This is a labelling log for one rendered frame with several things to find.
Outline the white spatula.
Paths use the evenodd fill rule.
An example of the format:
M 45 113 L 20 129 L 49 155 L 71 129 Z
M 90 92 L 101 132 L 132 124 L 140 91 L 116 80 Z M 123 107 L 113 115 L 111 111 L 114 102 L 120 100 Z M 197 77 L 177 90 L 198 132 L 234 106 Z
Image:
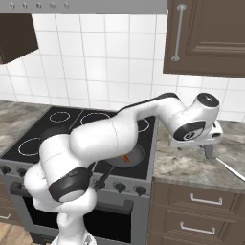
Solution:
M 245 182 L 245 177 L 240 174 L 239 172 L 237 172 L 235 169 L 233 169 L 232 167 L 230 167 L 229 165 L 227 165 L 225 162 L 223 162 L 222 160 L 220 160 L 219 158 L 215 158 L 220 164 L 222 164 L 229 172 L 231 172 L 233 175 L 235 175 L 236 177 L 238 177 L 240 180 L 242 180 L 243 182 Z

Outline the brown wall cupboard door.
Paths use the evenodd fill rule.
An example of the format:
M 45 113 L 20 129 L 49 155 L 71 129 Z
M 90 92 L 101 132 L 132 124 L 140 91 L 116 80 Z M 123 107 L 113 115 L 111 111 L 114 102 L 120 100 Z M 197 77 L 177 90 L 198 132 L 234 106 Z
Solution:
M 179 4 L 187 8 L 174 62 Z M 245 78 L 245 0 L 169 0 L 163 72 Z

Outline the grey oven range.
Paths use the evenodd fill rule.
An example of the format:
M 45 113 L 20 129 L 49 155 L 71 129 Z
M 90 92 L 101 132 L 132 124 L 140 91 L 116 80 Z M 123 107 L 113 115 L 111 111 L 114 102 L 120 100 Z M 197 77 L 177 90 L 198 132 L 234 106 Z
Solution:
M 104 182 L 105 187 L 103 189 L 100 189 L 100 190 L 118 192 L 115 189 L 115 184 L 116 183 L 122 183 L 122 184 L 126 185 L 125 191 L 122 191 L 122 192 L 125 192 L 127 194 L 138 195 L 138 193 L 135 191 L 135 187 L 136 186 L 142 186 L 142 187 L 146 188 L 146 194 L 144 194 L 144 195 L 147 196 L 148 198 L 150 198 L 152 173 L 153 173 L 153 162 L 154 162 L 155 145 L 156 145 L 156 134 L 157 134 L 157 121 L 156 121 L 156 119 L 155 119 L 154 129 L 155 129 L 155 134 L 153 135 L 153 143 L 152 143 L 151 151 L 150 151 L 152 166 L 150 167 L 150 171 L 147 174 L 147 179 L 146 180 L 138 180 L 138 179 L 133 179 L 133 178 L 129 178 L 129 177 L 115 176 L 111 172 L 110 175 L 107 177 L 107 179 Z M 92 184 L 94 184 L 95 181 L 99 180 L 101 178 L 101 176 L 104 174 L 104 172 L 109 169 L 109 167 L 110 167 L 110 165 L 107 164 L 106 161 L 100 161 L 96 165 L 92 166 L 93 175 L 91 176 L 90 182 Z M 8 190 L 9 195 L 10 195 L 9 187 L 10 187 L 12 182 L 19 182 L 23 185 L 23 177 L 6 176 L 6 175 L 1 175 L 1 176 L 3 177 L 3 181 L 6 185 L 6 188 Z

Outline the grey range hood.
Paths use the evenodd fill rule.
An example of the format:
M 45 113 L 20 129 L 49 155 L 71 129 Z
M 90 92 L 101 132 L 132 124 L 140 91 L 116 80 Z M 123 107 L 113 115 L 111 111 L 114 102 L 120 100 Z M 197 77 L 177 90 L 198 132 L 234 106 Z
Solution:
M 0 13 L 166 14 L 168 0 L 0 0 Z

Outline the dark brown wall cupboard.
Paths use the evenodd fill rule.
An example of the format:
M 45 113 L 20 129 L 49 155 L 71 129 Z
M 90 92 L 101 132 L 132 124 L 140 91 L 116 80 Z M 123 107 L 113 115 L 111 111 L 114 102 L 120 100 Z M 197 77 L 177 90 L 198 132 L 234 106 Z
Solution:
M 0 13 L 0 64 L 38 49 L 33 19 L 26 13 Z

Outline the black oven door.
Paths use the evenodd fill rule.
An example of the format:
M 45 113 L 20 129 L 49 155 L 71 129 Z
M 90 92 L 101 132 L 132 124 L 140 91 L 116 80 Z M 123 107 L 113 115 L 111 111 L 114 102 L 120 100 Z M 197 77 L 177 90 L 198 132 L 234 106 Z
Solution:
M 45 245 L 58 235 L 57 214 L 38 211 L 31 198 L 13 195 L 11 200 L 17 209 L 19 218 L 30 233 L 33 242 Z M 104 212 L 96 208 L 84 216 L 84 223 L 98 245 L 145 245 L 149 213 L 149 198 L 125 192 L 98 191 L 98 202 L 123 205 L 125 200 L 134 202 L 132 213 L 124 215 Z

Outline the brown drawer front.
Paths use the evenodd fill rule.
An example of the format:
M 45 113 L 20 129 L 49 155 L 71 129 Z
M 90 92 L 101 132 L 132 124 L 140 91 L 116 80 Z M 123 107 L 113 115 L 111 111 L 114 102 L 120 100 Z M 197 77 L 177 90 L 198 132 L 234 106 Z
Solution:
M 192 202 L 189 195 L 193 193 L 195 198 L 217 201 L 223 198 L 223 205 L 216 206 L 198 202 Z M 208 210 L 214 212 L 231 212 L 235 204 L 235 194 L 227 191 L 201 189 L 188 186 L 174 185 L 171 189 L 170 203 L 197 210 Z
M 191 231 L 185 231 L 180 228 L 180 222 L 183 221 L 187 227 L 209 231 L 212 227 L 215 227 L 215 235 L 200 234 Z M 228 225 L 234 223 L 232 220 L 214 217 L 206 214 L 197 214 L 190 212 L 179 212 L 174 210 L 167 210 L 167 223 L 165 225 L 166 232 L 182 232 L 184 234 L 198 234 L 210 237 L 218 237 L 222 229 Z
M 227 245 L 218 239 L 202 236 L 161 235 L 159 245 Z

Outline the grey frying pan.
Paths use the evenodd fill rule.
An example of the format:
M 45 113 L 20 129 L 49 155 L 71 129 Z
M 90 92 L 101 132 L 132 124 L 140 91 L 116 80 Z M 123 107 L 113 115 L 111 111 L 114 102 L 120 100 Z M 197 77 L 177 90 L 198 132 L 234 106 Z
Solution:
M 131 168 L 138 165 L 144 159 L 145 152 L 140 145 L 135 145 L 130 152 L 124 155 L 126 155 L 129 158 L 130 160 L 129 162 L 125 162 L 124 159 L 122 158 L 122 155 L 106 160 L 106 163 L 109 164 L 110 167 L 101 176 L 101 178 L 99 179 L 100 181 L 105 182 L 105 180 L 107 179 L 107 177 L 110 175 L 110 173 L 114 168 Z

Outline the brown base cupboard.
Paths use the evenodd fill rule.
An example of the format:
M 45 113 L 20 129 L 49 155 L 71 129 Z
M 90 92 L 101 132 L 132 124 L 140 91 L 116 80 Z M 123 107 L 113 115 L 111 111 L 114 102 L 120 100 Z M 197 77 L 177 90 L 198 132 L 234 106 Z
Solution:
M 9 220 L 0 219 L 0 222 L 21 226 L 22 223 L 19 220 L 16 209 L 11 202 L 11 198 L 2 179 L 0 178 L 0 215 L 7 216 L 9 213 L 11 214 L 11 218 Z

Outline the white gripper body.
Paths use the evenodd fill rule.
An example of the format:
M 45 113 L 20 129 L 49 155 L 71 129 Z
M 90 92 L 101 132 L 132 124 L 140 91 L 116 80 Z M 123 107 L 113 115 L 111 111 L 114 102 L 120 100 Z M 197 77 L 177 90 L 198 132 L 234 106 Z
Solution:
M 201 140 L 190 140 L 190 141 L 177 141 L 171 136 L 168 137 L 168 145 L 171 147 L 192 147 L 199 145 L 216 145 L 221 141 L 222 135 L 220 133 L 209 134 L 207 138 Z

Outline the black hob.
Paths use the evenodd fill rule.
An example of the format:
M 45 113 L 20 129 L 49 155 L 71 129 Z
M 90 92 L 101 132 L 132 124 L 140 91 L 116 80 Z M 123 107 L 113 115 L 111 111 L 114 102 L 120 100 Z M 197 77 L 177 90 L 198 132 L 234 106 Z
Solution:
M 11 169 L 6 176 L 20 177 L 17 172 L 19 168 L 27 170 L 39 161 L 40 136 L 48 128 L 64 126 L 71 132 L 80 125 L 115 115 L 115 112 L 106 110 L 52 106 L 0 156 L 0 167 L 7 166 Z M 137 124 L 139 128 L 138 144 L 143 148 L 145 157 L 137 166 L 125 169 L 115 168 L 112 174 L 146 180 L 152 166 L 150 151 L 155 134 L 155 118 L 148 117 L 137 121 Z

